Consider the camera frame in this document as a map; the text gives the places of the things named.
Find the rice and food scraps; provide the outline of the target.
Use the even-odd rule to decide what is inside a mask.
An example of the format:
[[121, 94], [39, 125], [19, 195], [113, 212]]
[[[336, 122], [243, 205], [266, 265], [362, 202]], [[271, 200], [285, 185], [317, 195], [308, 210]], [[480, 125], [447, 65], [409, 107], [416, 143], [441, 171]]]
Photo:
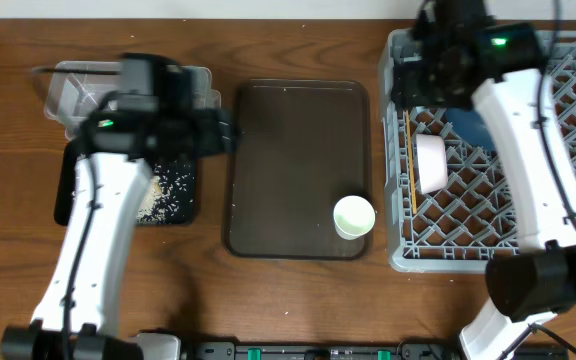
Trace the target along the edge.
[[138, 225], [189, 225], [195, 214], [196, 163], [154, 167], [152, 185], [137, 212]]

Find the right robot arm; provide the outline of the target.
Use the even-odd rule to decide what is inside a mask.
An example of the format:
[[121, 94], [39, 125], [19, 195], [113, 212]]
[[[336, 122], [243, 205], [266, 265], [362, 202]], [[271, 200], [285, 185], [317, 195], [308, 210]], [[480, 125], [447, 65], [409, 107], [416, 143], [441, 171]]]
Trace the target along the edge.
[[510, 190], [520, 251], [487, 263], [488, 300], [459, 335], [463, 358], [506, 359], [576, 305], [576, 174], [547, 72], [555, 45], [481, 1], [425, 1], [410, 34], [421, 54], [394, 65], [392, 102], [477, 112]]

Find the dark blue plate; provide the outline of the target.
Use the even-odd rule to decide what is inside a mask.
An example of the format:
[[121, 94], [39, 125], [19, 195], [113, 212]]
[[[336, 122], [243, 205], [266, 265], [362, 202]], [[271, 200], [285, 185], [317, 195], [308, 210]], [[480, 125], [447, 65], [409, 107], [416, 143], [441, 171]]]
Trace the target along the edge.
[[454, 132], [466, 143], [494, 151], [492, 137], [482, 117], [474, 110], [448, 108], [445, 117], [452, 124]]

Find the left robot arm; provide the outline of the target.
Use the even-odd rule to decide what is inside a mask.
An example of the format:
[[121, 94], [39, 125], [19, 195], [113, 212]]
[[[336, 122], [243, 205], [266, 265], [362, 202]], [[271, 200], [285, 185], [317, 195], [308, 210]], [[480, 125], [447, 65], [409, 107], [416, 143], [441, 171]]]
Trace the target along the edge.
[[229, 154], [239, 132], [218, 107], [200, 107], [195, 66], [125, 53], [107, 92], [83, 119], [46, 105], [71, 133], [75, 184], [50, 283], [28, 325], [3, 332], [4, 359], [189, 359], [178, 336], [118, 336], [121, 285], [138, 210], [157, 164]]

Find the wooden chopstick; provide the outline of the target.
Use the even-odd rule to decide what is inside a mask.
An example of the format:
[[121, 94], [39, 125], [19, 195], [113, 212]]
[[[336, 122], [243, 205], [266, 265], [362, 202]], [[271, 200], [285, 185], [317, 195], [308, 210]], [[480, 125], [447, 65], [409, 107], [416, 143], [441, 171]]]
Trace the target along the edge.
[[407, 154], [408, 154], [408, 173], [410, 177], [410, 197], [412, 206], [412, 215], [417, 213], [417, 200], [416, 200], [416, 183], [415, 183], [415, 173], [414, 173], [414, 153], [412, 146], [412, 136], [410, 128], [410, 113], [408, 110], [403, 112], [405, 120], [405, 130], [406, 130], [406, 143], [407, 143]]

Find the white bowl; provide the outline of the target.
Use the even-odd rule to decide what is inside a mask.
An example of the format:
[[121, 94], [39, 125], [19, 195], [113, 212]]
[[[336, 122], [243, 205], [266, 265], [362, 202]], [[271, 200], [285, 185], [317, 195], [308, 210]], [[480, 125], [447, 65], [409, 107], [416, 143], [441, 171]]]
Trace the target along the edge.
[[448, 183], [447, 156], [443, 138], [416, 134], [415, 143], [420, 193], [427, 194], [441, 190]]

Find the pale green cup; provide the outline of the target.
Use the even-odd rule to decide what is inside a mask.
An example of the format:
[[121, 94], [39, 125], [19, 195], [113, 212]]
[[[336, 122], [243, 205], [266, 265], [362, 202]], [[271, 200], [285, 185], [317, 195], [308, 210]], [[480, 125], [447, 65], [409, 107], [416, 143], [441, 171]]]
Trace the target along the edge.
[[363, 197], [350, 195], [341, 198], [333, 209], [337, 234], [345, 240], [356, 240], [370, 232], [376, 221], [372, 204]]

